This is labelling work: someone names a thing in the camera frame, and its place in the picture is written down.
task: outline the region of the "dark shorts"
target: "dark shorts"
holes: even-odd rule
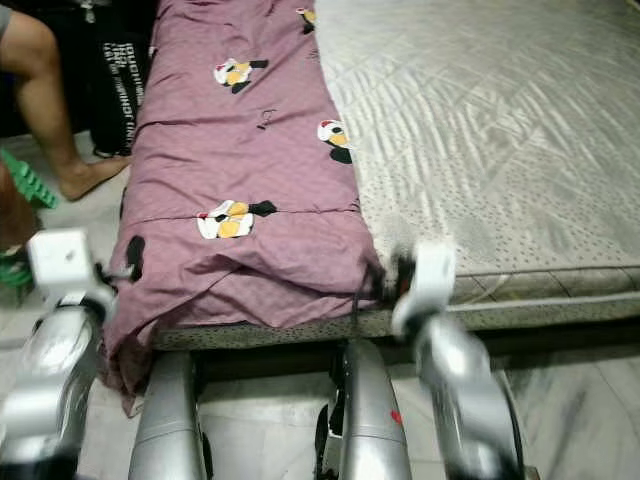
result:
[[[7,26],[9,25],[10,16],[11,16],[11,10],[9,9],[9,7],[0,5],[0,40],[2,40],[2,35],[4,35],[4,31],[7,29]]]

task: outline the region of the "penguin print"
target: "penguin print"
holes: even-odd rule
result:
[[[267,68],[268,65],[268,60],[240,63],[230,58],[214,67],[213,76],[219,84],[231,87],[231,93],[236,94],[251,83],[249,76],[254,68]]]
[[[196,221],[203,238],[237,238],[249,235],[254,223],[254,216],[266,217],[277,211],[270,201],[246,204],[234,200],[226,200],[209,213],[198,213]]]
[[[308,35],[316,28],[316,14],[308,8],[296,8],[296,13],[304,20],[304,28],[302,29],[303,35]]]
[[[351,154],[349,153],[349,140],[344,133],[342,122],[337,120],[324,120],[318,125],[318,138],[323,142],[331,145],[330,157],[336,162],[349,164],[351,163]]]

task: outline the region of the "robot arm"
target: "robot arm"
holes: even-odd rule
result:
[[[449,478],[522,480],[513,405],[492,375],[489,354],[446,313],[455,280],[453,246],[418,244],[409,290],[393,312],[394,333],[413,345],[419,378],[433,397]]]
[[[23,347],[0,411],[0,480],[72,479],[115,296],[97,278],[83,232],[40,232],[28,250],[51,312]]]

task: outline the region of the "black bag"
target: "black bag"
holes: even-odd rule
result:
[[[132,31],[127,7],[110,0],[22,0],[20,6],[54,32],[73,123],[80,117],[89,128],[94,152],[129,155],[149,70],[150,22],[145,31]]]

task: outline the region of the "floor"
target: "floor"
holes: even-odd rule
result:
[[[51,183],[28,138],[3,146]],[[89,155],[86,135],[78,137]],[[117,233],[117,205],[127,173],[76,204],[42,212],[48,228],[83,225],[97,260],[106,261]],[[11,387],[19,347],[42,313],[37,293],[18,306],[0,291],[0,399]],[[632,480],[640,471],[640,347],[537,358],[529,366],[506,359],[528,464],[545,480]],[[403,413],[414,478],[441,480],[428,395],[409,365],[390,368]],[[324,374],[210,384],[202,397],[203,428],[212,439],[217,480],[311,479],[316,415],[331,393]],[[129,420],[119,398],[96,382],[79,473],[93,480],[127,478],[139,417]]]

